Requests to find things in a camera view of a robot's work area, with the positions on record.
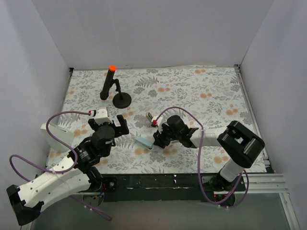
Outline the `beige green stapler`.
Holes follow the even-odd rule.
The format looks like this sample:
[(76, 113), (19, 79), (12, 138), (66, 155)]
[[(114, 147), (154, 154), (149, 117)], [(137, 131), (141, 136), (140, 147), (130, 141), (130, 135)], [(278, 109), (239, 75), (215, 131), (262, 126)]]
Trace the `beige green stapler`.
[(145, 116), (150, 123), (152, 123), (155, 120), (155, 118), (152, 116), (150, 112), (147, 112)]

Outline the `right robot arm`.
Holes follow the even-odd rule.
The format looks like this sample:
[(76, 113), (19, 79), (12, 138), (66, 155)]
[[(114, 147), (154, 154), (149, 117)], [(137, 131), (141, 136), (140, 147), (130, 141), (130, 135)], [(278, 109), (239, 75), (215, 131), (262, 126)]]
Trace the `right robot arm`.
[(158, 130), (153, 134), (154, 145), (166, 148), (172, 141), (178, 141), (186, 148), (222, 147), (230, 159), (218, 173), (218, 187), (228, 190), (235, 184), (235, 178), (250, 168), (265, 147), (264, 141), (238, 121), (232, 121), (225, 128), (201, 130), (188, 127), (180, 116), (167, 120), (152, 118), (152, 126)]

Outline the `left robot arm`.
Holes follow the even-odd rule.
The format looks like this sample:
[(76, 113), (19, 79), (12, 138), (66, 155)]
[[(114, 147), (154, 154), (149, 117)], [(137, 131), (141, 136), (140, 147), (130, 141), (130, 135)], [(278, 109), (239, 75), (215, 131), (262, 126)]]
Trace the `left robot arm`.
[(129, 134), (127, 121), (118, 115), (120, 123), (100, 118), (89, 119), (94, 131), (58, 164), (23, 185), (11, 185), (6, 191), (11, 207), (20, 226), (27, 225), (39, 217), (50, 205), (77, 192), (103, 192), (109, 189), (96, 168), (102, 157), (110, 155), (115, 139)]

